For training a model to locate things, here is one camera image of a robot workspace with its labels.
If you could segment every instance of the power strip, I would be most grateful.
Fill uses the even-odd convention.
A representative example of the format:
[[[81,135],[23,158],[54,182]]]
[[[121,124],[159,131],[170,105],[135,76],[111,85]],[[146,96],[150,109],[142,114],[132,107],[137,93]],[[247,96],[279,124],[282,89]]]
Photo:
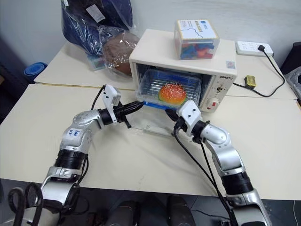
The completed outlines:
[[[239,55],[259,56],[265,57],[264,53],[258,50],[258,47],[263,45],[264,51],[268,56],[273,56],[274,52],[267,43],[248,42],[248,41],[237,41],[236,52]]]

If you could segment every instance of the oven dial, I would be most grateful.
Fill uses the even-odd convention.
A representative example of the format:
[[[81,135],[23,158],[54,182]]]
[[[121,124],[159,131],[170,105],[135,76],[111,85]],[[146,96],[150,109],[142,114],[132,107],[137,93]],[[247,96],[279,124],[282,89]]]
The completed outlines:
[[[220,102],[218,101],[217,98],[210,98],[207,101],[207,109],[208,110],[213,110],[213,109],[217,108],[219,103]]]

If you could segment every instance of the box label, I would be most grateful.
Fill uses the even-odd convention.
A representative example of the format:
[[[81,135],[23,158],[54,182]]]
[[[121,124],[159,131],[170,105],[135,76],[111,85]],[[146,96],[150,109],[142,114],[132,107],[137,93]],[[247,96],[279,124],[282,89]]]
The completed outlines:
[[[178,20],[182,39],[218,38],[208,20]]]
[[[236,69],[234,61],[226,61],[227,68]]]
[[[101,13],[99,8],[97,8],[95,4],[86,8],[86,11],[91,15],[91,17],[96,21],[96,23],[105,19],[105,16]]]

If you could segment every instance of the blue container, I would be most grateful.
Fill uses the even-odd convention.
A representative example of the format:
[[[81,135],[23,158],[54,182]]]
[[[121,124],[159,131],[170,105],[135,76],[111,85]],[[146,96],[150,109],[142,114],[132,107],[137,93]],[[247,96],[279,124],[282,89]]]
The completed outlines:
[[[24,75],[31,81],[33,80],[47,67],[46,63],[38,62],[34,63],[24,70]]]

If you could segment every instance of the wire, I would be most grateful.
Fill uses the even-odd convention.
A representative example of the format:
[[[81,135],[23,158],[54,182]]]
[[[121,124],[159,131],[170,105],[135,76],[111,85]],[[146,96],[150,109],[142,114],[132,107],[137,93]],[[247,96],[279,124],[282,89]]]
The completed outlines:
[[[281,74],[281,73],[277,70],[277,68],[274,66],[273,62],[271,61],[271,59],[269,58],[269,56],[266,54],[266,52],[264,51],[264,49],[262,49],[262,50],[260,50],[260,51],[262,51],[262,52],[264,53],[264,55],[268,58],[269,62],[271,63],[271,65],[273,66],[273,68],[275,69],[275,71],[280,75],[280,77],[282,78],[282,83],[281,83],[278,87],[276,87],[276,89],[274,89],[274,91],[273,91],[271,94],[269,94],[269,95],[264,95],[264,94],[262,94],[262,93],[260,93],[260,92],[258,92],[258,91],[256,91],[256,90],[254,90],[254,89],[251,89],[251,88],[248,88],[248,87],[246,87],[246,86],[237,84],[237,83],[235,83],[235,82],[234,82],[233,84],[236,85],[236,86],[239,86],[239,87],[248,89],[248,90],[250,90],[250,91],[252,91],[252,92],[258,94],[259,96],[262,96],[262,97],[271,97],[271,96],[272,96],[272,95],[273,95],[273,94],[274,94],[281,86],[284,85],[284,83],[285,83],[285,78],[282,76],[282,74]]]
[[[84,179],[85,175],[88,172],[88,169],[89,169],[89,158],[88,158],[88,154],[86,154],[85,160],[84,160],[84,163],[83,163],[83,167],[82,167],[82,173],[81,173],[79,181],[77,182],[78,184],[80,184],[81,181]]]
[[[215,187],[215,189],[216,189],[216,192],[217,192],[217,194],[218,194],[218,197],[220,198],[220,200],[221,200],[221,202],[222,202],[222,205],[224,206],[225,210],[227,211],[227,213],[228,213],[228,215],[229,215],[229,217],[230,217],[230,221],[231,221],[231,223],[232,223],[232,225],[233,225],[234,220],[233,220],[232,212],[231,212],[229,206],[227,205],[227,203],[226,203],[224,197],[222,196],[220,190],[218,189],[217,183],[216,183],[216,181],[215,181],[214,175],[213,175],[212,170],[211,170],[211,166],[210,166],[209,161],[208,161],[208,158],[207,158],[207,154],[206,154],[206,152],[205,152],[205,148],[204,148],[204,146],[203,146],[202,143],[200,143],[200,144],[201,144],[202,151],[203,151],[203,154],[204,154],[204,157],[205,157],[207,166],[208,166],[208,168],[209,168],[209,171],[210,171],[212,180],[213,180],[213,182],[214,182],[214,184],[215,184],[214,187]]]
[[[14,204],[14,195],[17,194],[18,197],[18,207],[16,208]],[[8,205],[10,209],[16,214],[13,226],[19,226],[22,223],[23,215],[25,211],[26,198],[24,196],[23,190],[19,187],[13,188],[8,193]]]
[[[295,212],[295,204],[296,204],[296,200],[293,201],[293,216],[295,217],[296,225],[299,226],[297,217],[296,217],[296,212]]]
[[[34,182],[31,182],[25,189],[25,193],[23,193],[23,190],[21,188],[13,188],[8,193],[8,204],[10,209],[16,214],[15,220],[14,220],[14,226],[19,226],[22,223],[23,215],[25,211],[25,207],[29,208],[29,200],[28,200],[28,193],[30,189],[33,188],[34,191],[37,194],[37,204],[36,204],[36,210],[33,216],[33,220],[31,225],[37,226],[40,220],[40,216],[42,214],[42,209],[44,205],[43,200],[43,194],[41,191],[41,188]],[[18,197],[18,207],[16,208],[14,204],[14,195],[17,194]]]
[[[190,156],[190,158],[201,168],[201,170],[203,171],[203,173],[208,177],[208,179],[210,180],[210,182],[211,182],[211,184],[214,186],[214,188],[216,189],[216,192],[217,192],[217,194],[218,194],[218,196],[219,196],[219,198],[220,198],[220,200],[221,200],[221,202],[222,202],[222,205],[224,206],[224,208],[226,209],[226,211],[227,211],[227,213],[228,213],[228,215],[229,215],[229,217],[230,217],[230,221],[231,221],[231,223],[232,223],[232,225],[233,225],[233,222],[234,222],[234,220],[233,220],[233,217],[232,217],[232,213],[231,213],[231,210],[230,210],[230,208],[229,208],[229,206],[227,205],[227,203],[225,202],[225,200],[224,200],[224,198],[223,198],[223,196],[222,196],[222,194],[220,193],[220,191],[219,191],[219,189],[218,189],[218,187],[217,187],[217,185],[216,185],[216,182],[215,182],[215,179],[211,179],[210,178],[210,176],[208,175],[208,173],[206,172],[206,170],[199,164],[199,162],[192,156],[192,154],[188,151],[188,149],[183,145],[183,143],[179,140],[179,138],[178,138],[178,135],[177,135],[177,133],[176,133],[176,130],[177,130],[177,126],[175,126],[174,127],[174,137],[175,137],[175,139],[177,140],[177,142],[179,143],[179,145],[185,150],[185,152]],[[205,159],[206,159],[206,161],[207,161],[207,164],[209,164],[209,162],[208,162],[208,159],[207,159],[207,156],[206,156],[206,154],[205,154]]]
[[[99,95],[100,95],[100,94],[102,93],[102,91],[104,90],[104,88],[105,88],[105,86],[102,86],[102,87],[100,88],[99,92],[97,93],[97,95],[96,95],[96,97],[95,97],[95,99],[94,99],[94,101],[93,101],[93,103],[92,103],[91,110],[94,109],[95,103],[96,103],[97,99],[99,98]]]
[[[219,216],[219,215],[210,215],[210,214],[205,213],[205,212],[203,212],[203,211],[201,211],[201,210],[192,210],[192,211],[200,212],[200,213],[202,213],[202,214],[204,214],[204,215],[206,215],[206,216],[213,217],[213,218],[223,218],[223,219],[226,219],[226,220],[230,220],[230,218],[226,218],[226,217]]]
[[[43,205],[44,205],[43,193],[41,191],[41,188],[36,183],[31,182],[25,189],[25,197],[27,199],[27,208],[30,207],[28,204],[28,193],[31,188],[34,189],[34,191],[36,192],[37,198],[38,198],[38,200],[36,202],[37,203],[36,210],[35,210],[33,220],[32,220],[32,225],[37,226],[39,223],[39,220],[40,220],[40,217],[42,214],[42,210],[43,210]]]
[[[176,132],[176,127],[174,127],[174,137],[177,140],[177,142],[179,143],[179,145],[185,150],[185,152],[190,156],[190,158],[201,168],[201,170],[203,171],[203,173],[208,177],[208,179],[210,180],[211,184],[213,184],[213,186],[215,187],[213,180],[210,178],[210,176],[208,175],[208,173],[206,172],[206,170],[201,166],[201,164],[199,164],[199,162],[192,156],[192,154],[188,151],[188,149],[184,146],[184,144],[179,140],[177,132]]]

